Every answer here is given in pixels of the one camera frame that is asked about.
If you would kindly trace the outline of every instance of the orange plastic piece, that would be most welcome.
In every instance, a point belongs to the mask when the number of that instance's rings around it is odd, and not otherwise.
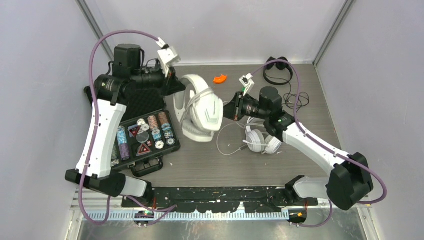
[[[223,84],[227,80],[227,75],[216,76],[213,78],[214,84]]]

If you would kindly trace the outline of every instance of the headphones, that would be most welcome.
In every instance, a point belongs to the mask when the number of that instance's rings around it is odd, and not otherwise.
[[[275,154],[277,150],[281,146],[281,141],[278,140],[276,137],[273,137],[271,135],[264,138],[264,135],[262,135],[262,132],[258,129],[252,130],[249,124],[262,122],[264,120],[249,117],[246,123],[246,140],[243,140],[243,143],[246,143],[249,149],[252,152],[255,153],[261,153],[262,154]]]
[[[287,60],[287,58],[285,58],[285,57],[280,57],[280,58],[278,58],[279,60],[284,60],[284,61],[287,61],[288,62],[288,60]],[[272,60],[276,60],[275,58],[273,58],[273,57],[270,57],[270,58],[268,58],[268,60],[266,61],[267,63],[268,62],[270,62],[270,61],[272,61]],[[284,69],[287,69],[288,70],[288,72],[290,73],[290,79],[289,80],[286,80],[285,82],[275,82],[275,81],[271,81],[269,78],[268,78],[268,76],[267,76],[267,73],[266,73],[266,70],[270,70],[270,69],[272,69],[273,67],[274,67],[274,65],[276,65],[276,67],[277,67],[277,69],[278,70],[280,70],[280,71],[283,71]],[[272,84],[272,85],[278,85],[278,86],[282,86],[282,85],[286,85],[286,84],[288,84],[289,82],[290,82],[290,80],[292,80],[292,78],[293,78],[293,69],[287,64],[287,63],[284,63],[284,62],[276,62],[276,63],[271,63],[271,64],[269,64],[269,65],[266,65],[266,66],[264,66],[263,67],[263,78],[265,79],[265,81],[267,81],[268,83],[270,83],[270,84]]]
[[[223,101],[199,75],[184,75],[179,81],[186,87],[194,86],[194,91],[190,90],[187,106],[185,91],[177,92],[173,96],[175,114],[181,124],[182,134],[195,142],[212,141],[214,133],[220,130],[223,123]]]

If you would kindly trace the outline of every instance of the white headphones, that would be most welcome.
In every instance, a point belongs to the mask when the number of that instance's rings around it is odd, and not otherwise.
[[[173,96],[175,114],[181,123],[182,134],[195,142],[212,141],[214,133],[220,130],[223,123],[223,101],[199,75],[184,75],[179,81],[186,87],[194,86],[194,91],[190,90],[187,109],[185,91],[177,92]]]
[[[246,143],[252,152],[262,152],[262,154],[275,154],[281,146],[281,141],[271,135],[264,138],[264,135],[262,135],[261,131],[259,131],[258,129],[252,130],[249,126],[249,124],[263,121],[264,120],[262,119],[249,117],[245,128],[246,140],[243,140],[243,143]]]

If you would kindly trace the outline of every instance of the gray wall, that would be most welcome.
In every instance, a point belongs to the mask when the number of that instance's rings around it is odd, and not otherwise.
[[[60,240],[83,151],[96,38],[73,0],[0,3],[0,239]],[[107,70],[99,51],[94,74]]]
[[[182,64],[263,63],[269,56],[311,63],[343,0],[86,0],[103,32],[146,31],[173,45]],[[149,58],[157,46],[136,35]]]
[[[383,239],[424,234],[423,23],[422,0],[357,1],[318,65],[341,145],[387,184],[374,205]]]

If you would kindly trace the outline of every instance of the black carrying case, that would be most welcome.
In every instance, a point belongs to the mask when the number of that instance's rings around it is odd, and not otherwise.
[[[84,92],[87,95],[90,104],[92,104],[93,98],[90,91],[90,87],[85,87]],[[142,176],[162,169],[162,167],[164,166],[162,159],[163,156],[176,152],[181,148],[180,141],[175,133],[175,125],[172,123],[170,113],[165,110],[166,106],[167,105],[165,103],[164,97],[160,95],[156,89],[138,90],[136,94],[133,94],[130,97],[130,99],[128,100],[128,105],[126,107],[125,114],[123,115],[120,123],[120,126],[125,127],[125,134],[128,141],[130,158],[122,161],[121,153],[119,152],[118,147],[118,140],[115,139],[119,164],[112,166],[112,170],[122,171],[125,169],[131,169],[132,174],[135,177],[140,178]],[[165,143],[164,148],[159,150],[154,147],[155,141],[152,137],[152,131],[148,130],[147,132],[149,133],[149,141],[151,141],[153,144],[152,147],[149,147],[151,152],[141,156],[136,156],[136,153],[133,150],[133,146],[135,144],[138,144],[140,146],[141,143],[139,143],[134,137],[129,136],[129,132],[127,131],[128,127],[137,124],[137,120],[140,118],[145,119],[147,123],[147,118],[152,115],[155,115],[157,121],[159,122],[158,114],[160,112],[166,113],[174,135],[175,144],[172,146],[167,145],[162,128],[159,126],[160,133],[162,135],[162,141],[164,141]]]

